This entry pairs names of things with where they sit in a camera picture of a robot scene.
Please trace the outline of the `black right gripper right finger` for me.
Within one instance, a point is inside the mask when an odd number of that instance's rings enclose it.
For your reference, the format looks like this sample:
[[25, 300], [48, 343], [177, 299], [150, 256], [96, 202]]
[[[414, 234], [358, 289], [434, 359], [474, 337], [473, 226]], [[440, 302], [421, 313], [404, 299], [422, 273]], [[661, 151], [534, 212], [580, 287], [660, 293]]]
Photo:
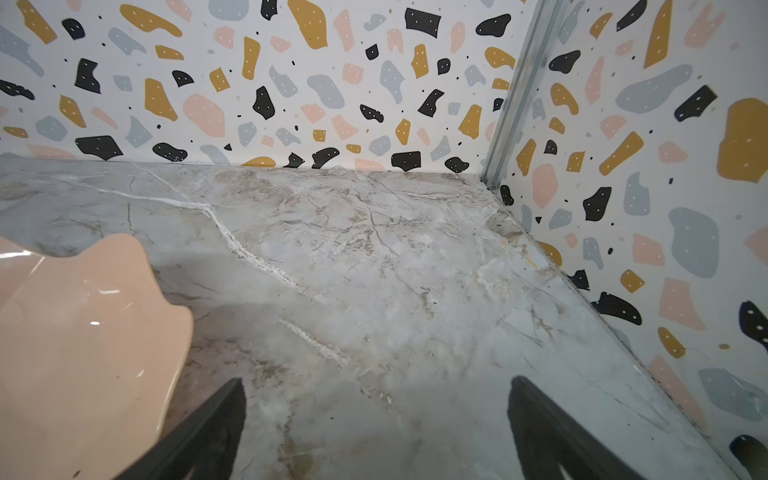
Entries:
[[639, 479], [524, 376], [511, 380], [507, 417], [526, 479]]

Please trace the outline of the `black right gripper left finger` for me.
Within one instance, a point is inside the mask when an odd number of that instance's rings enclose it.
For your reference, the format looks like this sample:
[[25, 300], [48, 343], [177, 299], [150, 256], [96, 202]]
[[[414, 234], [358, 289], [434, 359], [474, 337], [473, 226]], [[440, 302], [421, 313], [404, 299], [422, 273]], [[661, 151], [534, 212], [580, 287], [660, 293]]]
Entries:
[[240, 378], [232, 378], [142, 457], [120, 479], [228, 479], [246, 419]]

